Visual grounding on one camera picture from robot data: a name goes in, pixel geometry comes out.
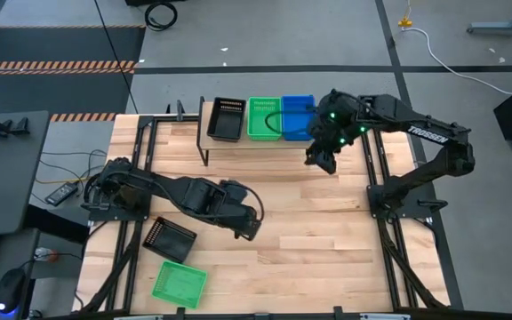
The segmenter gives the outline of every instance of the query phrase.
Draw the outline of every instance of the concrete floor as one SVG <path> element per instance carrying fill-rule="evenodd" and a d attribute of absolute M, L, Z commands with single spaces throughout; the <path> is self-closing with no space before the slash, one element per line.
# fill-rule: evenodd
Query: concrete floor
<path fill-rule="evenodd" d="M 396 23 L 405 0 L 384 0 L 403 66 L 435 66 L 425 39 L 400 33 Z M 99 0 L 107 24 L 141 24 L 142 13 L 122 0 Z M 389 66 L 375 2 L 330 0 L 188 0 L 176 3 L 177 24 L 162 33 L 147 31 L 141 68 L 283 65 Z M 512 65 L 512 37 L 468 35 L 472 21 L 509 20 L 512 1 L 412 0 L 415 27 L 432 37 L 435 54 L 451 65 Z M 7 0 L 0 25 L 100 24 L 92 1 Z M 478 76 L 512 91 L 512 73 Z M 435 183 L 443 210 L 445 232 L 452 252 L 461 297 L 466 309 L 512 312 L 512 150 L 503 141 L 492 110 L 507 96 L 451 74 L 406 74 L 414 109 L 444 121 L 472 128 L 470 140 L 476 170 L 465 177 Z M 132 93 L 142 113 L 163 112 L 183 101 L 197 111 L 198 97 L 247 98 L 251 95 L 313 93 L 320 98 L 332 87 L 354 94 L 397 95 L 392 73 L 239 73 L 136 75 Z M 107 151 L 112 123 L 51 124 L 46 151 Z M 424 144 L 428 158 L 437 149 Z M 49 163 L 82 173 L 86 156 L 45 156 Z M 95 165 L 103 162 L 96 158 Z M 68 173 L 43 166 L 40 180 L 71 179 Z M 37 185 L 45 196 L 56 185 Z M 71 199 L 64 205 L 76 205 Z M 48 316 L 65 314 L 72 306 L 74 277 L 38 285 L 33 306 Z M 49 298 L 48 292 L 59 292 Z"/>

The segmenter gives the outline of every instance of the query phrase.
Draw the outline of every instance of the blue plastic basket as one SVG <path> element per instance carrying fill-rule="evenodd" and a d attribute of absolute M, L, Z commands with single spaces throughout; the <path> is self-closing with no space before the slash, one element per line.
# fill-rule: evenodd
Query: blue plastic basket
<path fill-rule="evenodd" d="M 284 139 L 291 141 L 311 140 L 306 128 L 313 116 L 313 111 L 303 112 L 309 110 L 309 106 L 314 107 L 315 105 L 313 95 L 286 95 L 282 97 Z"/>

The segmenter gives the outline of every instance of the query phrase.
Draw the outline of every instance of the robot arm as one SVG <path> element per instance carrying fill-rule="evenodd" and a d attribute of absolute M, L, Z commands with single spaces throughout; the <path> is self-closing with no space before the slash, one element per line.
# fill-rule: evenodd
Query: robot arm
<path fill-rule="evenodd" d="M 413 188 L 444 175 L 468 174 L 475 166 L 473 148 L 468 143 L 469 129 L 421 115 L 387 94 L 356 98 L 335 90 L 321 99 L 309 122 L 308 132 L 315 140 L 306 151 L 306 164 L 317 164 L 326 172 L 335 173 L 333 154 L 352 145 L 369 129 L 406 132 L 443 146 L 434 160 L 387 180 L 380 201 L 390 210 L 400 207 Z"/>
<path fill-rule="evenodd" d="M 189 217 L 232 229 L 235 238 L 253 240 L 264 218 L 258 196 L 253 193 L 262 209 L 259 219 L 254 208 L 242 204 L 246 191 L 253 191 L 233 180 L 222 180 L 217 185 L 203 178 L 172 179 L 134 168 L 128 159 L 117 158 L 108 161 L 96 183 L 102 193 L 125 210 L 138 210 L 143 193 L 160 196 Z"/>

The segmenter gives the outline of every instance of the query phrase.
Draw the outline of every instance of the black basket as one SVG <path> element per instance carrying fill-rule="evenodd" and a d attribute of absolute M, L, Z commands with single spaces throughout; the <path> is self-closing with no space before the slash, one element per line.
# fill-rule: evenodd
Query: black basket
<path fill-rule="evenodd" d="M 242 134 L 246 100 L 215 98 L 206 134 L 221 141 L 237 142 Z"/>
<path fill-rule="evenodd" d="M 149 230 L 143 247 L 171 261 L 183 263 L 195 239 L 195 232 L 158 217 Z"/>

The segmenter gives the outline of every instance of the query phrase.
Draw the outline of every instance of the wooden table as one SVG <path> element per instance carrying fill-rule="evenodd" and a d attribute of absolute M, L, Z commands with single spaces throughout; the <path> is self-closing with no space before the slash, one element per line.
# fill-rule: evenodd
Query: wooden table
<path fill-rule="evenodd" d="M 136 115 L 117 116 L 109 159 L 131 156 L 137 121 Z M 337 173 L 328 175 L 304 165 L 305 152 L 300 149 L 214 149 L 207 167 L 197 154 L 196 133 L 194 123 L 160 124 L 152 170 L 172 177 L 238 180 L 260 195 L 266 219 L 254 241 L 235 240 L 228 229 L 191 219 L 164 199 L 152 200 L 143 236 L 157 216 L 198 234 L 186 264 L 209 276 L 199 308 L 187 313 L 317 313 L 332 312 L 333 306 L 342 306 L 345 312 L 392 309 L 376 222 L 369 214 L 360 142 L 343 149 L 337 156 Z M 410 171 L 412 155 L 405 134 L 383 134 L 383 140 L 391 173 Z M 246 202 L 257 206 L 253 198 Z M 86 303 L 112 267 L 118 226 L 110 222 L 86 246 L 77 288 Z M 447 304 L 431 232 L 412 220 L 403 220 L 403 231 L 413 270 Z M 151 296 L 163 261 L 140 249 L 132 314 L 175 313 L 175 305 Z M 401 301 L 406 301 L 399 271 L 397 279 Z M 124 285 L 122 275 L 116 308 L 122 306 Z"/>

